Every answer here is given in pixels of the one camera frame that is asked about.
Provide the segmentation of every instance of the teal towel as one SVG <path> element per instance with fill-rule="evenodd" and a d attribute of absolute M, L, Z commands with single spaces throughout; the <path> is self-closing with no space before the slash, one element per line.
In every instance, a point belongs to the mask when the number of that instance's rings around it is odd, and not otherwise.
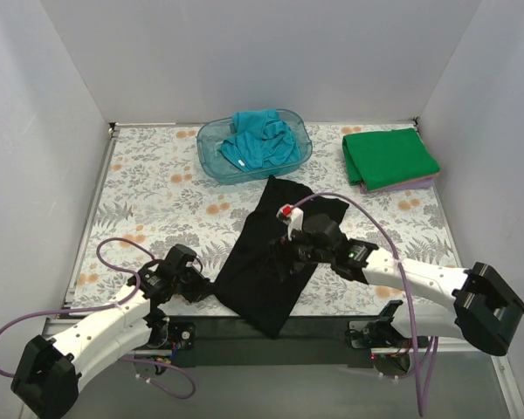
<path fill-rule="evenodd" d="M 295 135 L 275 109 L 237 112 L 232 120 L 237 134 L 224 140 L 220 150 L 244 172 L 300 160 Z"/>

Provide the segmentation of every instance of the gray floor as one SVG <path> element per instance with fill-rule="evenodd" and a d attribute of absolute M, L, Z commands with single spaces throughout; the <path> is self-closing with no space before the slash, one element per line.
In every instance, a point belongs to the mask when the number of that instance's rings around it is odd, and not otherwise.
<path fill-rule="evenodd" d="M 430 418 L 508 418 L 491 358 L 440 353 L 431 385 Z M 198 367 L 198 391 L 178 401 L 137 381 L 128 364 L 114 365 L 84 389 L 66 419 L 187 418 L 414 418 L 412 379 L 395 384 L 341 370 L 341 366 Z M 174 373 L 162 381 L 187 390 Z"/>

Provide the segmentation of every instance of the black cloth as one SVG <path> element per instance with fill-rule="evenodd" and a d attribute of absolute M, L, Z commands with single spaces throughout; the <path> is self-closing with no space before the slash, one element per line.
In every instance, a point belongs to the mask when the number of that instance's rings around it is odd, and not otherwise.
<path fill-rule="evenodd" d="M 272 338 L 278 337 L 316 269 L 308 265 L 286 280 L 279 280 L 270 242 L 283 237 L 287 226 L 276 215 L 282 206 L 312 194 L 305 185 L 271 176 L 214 284 L 214 294 L 222 304 Z M 340 200 L 322 197 L 302 206 L 305 220 L 315 214 L 328 214 L 337 223 L 341 223 L 347 208 Z"/>

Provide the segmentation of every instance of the tabletop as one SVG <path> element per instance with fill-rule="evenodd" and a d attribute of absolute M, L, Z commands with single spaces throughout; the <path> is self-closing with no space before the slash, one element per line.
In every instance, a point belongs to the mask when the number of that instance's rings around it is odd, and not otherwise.
<path fill-rule="evenodd" d="M 406 258 L 432 264 L 457 264 L 440 203 L 433 189 L 361 194 L 348 183 L 341 139 L 345 134 L 403 129 L 411 125 L 311 125 L 311 158 L 283 178 L 304 183 L 314 192 L 350 196 L 370 212 Z M 255 209 L 266 180 L 221 185 L 202 170 L 197 157 L 198 127 L 126 127 L 120 131 L 109 162 L 85 256 L 79 267 L 72 307 L 106 303 L 128 279 L 95 256 L 99 242 L 125 237 L 164 258 L 174 244 L 186 244 L 203 261 L 212 280 L 223 266 L 246 216 Z M 376 228 L 350 208 L 341 224 L 351 238 L 388 249 Z M 147 255 L 125 243 L 107 244 L 110 263 L 139 269 Z M 398 290 L 350 283 L 320 266 L 301 294 L 292 315 L 378 314 Z M 162 307 L 168 315 L 233 315 L 213 296 L 189 304 L 179 296 Z"/>

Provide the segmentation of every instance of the folded green cloth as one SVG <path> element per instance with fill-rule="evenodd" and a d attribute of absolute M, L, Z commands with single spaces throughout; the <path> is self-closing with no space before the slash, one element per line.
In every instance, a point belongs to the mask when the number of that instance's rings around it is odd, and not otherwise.
<path fill-rule="evenodd" d="M 374 131 L 343 137 L 349 183 L 367 190 L 436 174 L 440 167 L 413 128 Z"/>

